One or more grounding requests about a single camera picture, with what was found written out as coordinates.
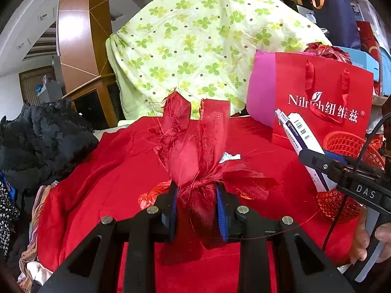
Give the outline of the person's right hand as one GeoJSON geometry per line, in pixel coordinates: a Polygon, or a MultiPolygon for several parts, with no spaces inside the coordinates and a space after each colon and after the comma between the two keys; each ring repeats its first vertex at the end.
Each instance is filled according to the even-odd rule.
{"type": "MultiPolygon", "coordinates": [[[[370,235],[365,228],[367,221],[367,209],[365,207],[360,208],[359,220],[355,228],[353,236],[353,242],[349,251],[349,257],[351,263],[355,263],[357,260],[363,261],[367,257],[367,248],[370,243],[370,235]]],[[[381,254],[377,258],[376,262],[384,262],[391,256],[391,224],[390,222],[382,224],[375,231],[375,237],[380,242],[384,242],[386,245],[381,254]]]]}

